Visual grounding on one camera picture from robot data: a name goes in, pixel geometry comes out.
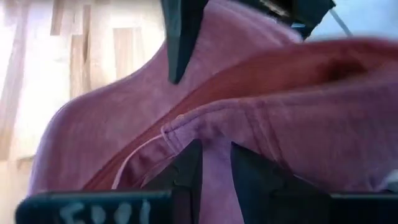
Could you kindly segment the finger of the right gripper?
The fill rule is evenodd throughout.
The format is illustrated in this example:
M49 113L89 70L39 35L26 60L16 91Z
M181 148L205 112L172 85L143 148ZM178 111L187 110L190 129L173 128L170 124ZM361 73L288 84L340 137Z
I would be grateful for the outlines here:
M238 0L288 25L306 39L336 6L333 0Z
M178 84L186 70L209 0L160 0L165 22L169 82Z

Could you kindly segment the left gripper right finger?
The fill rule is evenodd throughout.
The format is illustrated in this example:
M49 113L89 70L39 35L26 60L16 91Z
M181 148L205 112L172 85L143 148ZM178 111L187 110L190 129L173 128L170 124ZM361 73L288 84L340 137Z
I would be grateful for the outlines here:
M244 224L398 224L398 192L326 192L236 143L231 170Z

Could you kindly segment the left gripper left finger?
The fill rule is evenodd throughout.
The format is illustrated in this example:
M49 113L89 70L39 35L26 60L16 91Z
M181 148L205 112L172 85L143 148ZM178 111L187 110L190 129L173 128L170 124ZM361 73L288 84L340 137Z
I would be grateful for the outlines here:
M50 192L23 200L16 224L198 224L203 146L194 139L142 190Z

